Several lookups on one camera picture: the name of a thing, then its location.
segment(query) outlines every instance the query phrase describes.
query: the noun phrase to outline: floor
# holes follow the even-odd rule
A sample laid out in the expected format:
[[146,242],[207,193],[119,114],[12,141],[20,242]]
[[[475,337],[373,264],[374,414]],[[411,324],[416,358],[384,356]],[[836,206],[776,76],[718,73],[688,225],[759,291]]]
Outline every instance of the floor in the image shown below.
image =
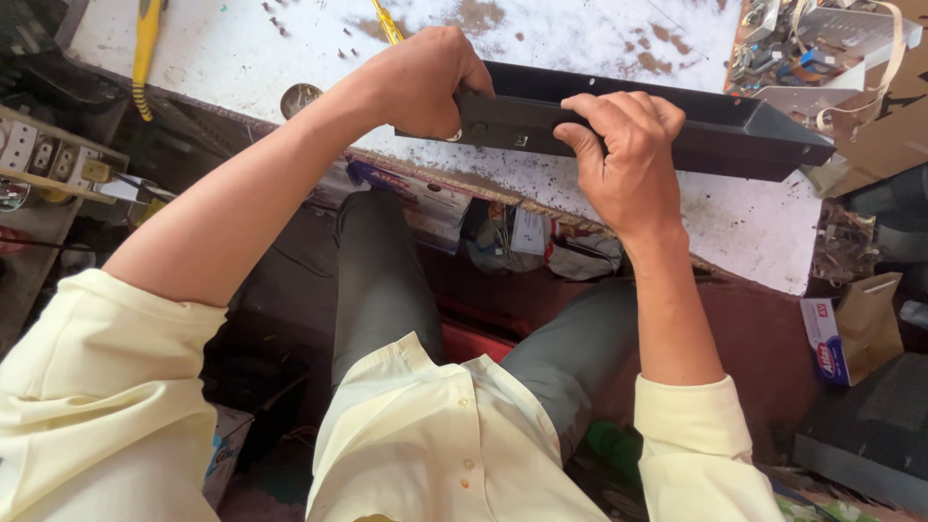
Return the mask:
[[[301,209],[252,273],[229,333],[237,342],[291,352],[313,368],[301,423],[318,425],[329,402],[335,329],[337,256],[331,215]],[[585,283],[554,279],[546,268],[489,276],[466,258],[428,247],[419,257],[437,294],[487,312],[518,317],[535,329],[554,318]],[[820,390],[796,301],[735,285],[701,285],[700,295],[726,371],[741,404],[760,463],[785,463],[792,428]],[[602,418],[632,420],[637,359],[597,402]]]

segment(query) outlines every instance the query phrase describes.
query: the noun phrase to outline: left hand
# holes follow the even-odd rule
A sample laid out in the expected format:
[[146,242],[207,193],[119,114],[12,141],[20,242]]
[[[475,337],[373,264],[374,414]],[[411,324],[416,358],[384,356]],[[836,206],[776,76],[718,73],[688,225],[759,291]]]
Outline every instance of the left hand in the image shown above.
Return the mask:
[[460,130],[451,95],[461,88],[490,98],[493,79],[458,27],[428,27],[362,65],[332,90],[364,100],[376,124],[419,137],[453,137]]

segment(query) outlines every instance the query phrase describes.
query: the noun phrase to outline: gray trousers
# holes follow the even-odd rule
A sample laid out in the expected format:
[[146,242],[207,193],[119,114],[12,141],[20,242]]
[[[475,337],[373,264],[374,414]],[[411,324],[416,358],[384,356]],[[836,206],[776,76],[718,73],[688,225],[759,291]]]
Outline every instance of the gray trousers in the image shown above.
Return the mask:
[[[367,354],[415,331],[435,364],[447,363],[432,290],[399,200],[356,192],[339,210],[339,302],[332,383]],[[592,399],[638,346],[634,287],[606,280],[578,294],[552,322],[519,343],[501,366],[541,402],[566,461],[590,422]]]

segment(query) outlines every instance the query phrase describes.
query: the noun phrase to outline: black bracket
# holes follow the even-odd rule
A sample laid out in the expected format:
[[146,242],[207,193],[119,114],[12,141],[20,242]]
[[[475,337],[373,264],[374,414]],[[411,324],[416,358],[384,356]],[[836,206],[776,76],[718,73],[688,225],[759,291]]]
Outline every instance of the black bracket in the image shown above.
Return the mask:
[[[779,182],[800,165],[824,164],[835,151],[825,138],[761,99],[493,61],[485,64],[493,76],[496,99],[455,95],[461,115],[457,143],[573,157],[574,151],[552,131],[567,122],[587,127],[589,123],[561,109],[561,100],[581,93],[644,91],[667,99],[687,114],[673,143],[677,170]],[[399,130],[395,134],[412,137]]]

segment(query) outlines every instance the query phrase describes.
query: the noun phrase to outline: white workbench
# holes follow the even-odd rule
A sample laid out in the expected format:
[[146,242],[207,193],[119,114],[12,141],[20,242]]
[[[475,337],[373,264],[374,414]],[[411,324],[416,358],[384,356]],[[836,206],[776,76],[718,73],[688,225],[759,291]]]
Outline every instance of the white workbench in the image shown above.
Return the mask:
[[[262,1],[172,0],[161,19],[149,83],[282,124],[280,97],[288,87],[308,83],[326,90],[387,46],[369,0],[267,0],[270,12]],[[736,0],[383,4],[407,33],[461,25],[484,59],[711,92],[722,89],[741,9]],[[132,0],[89,0],[67,55],[130,76],[135,6]],[[574,159],[394,137],[390,127],[363,137],[354,150],[420,174],[483,180],[524,197],[527,207],[534,202],[598,221],[576,185]],[[805,290],[821,205],[802,175],[781,184],[693,173],[679,179],[694,256],[777,291]]]

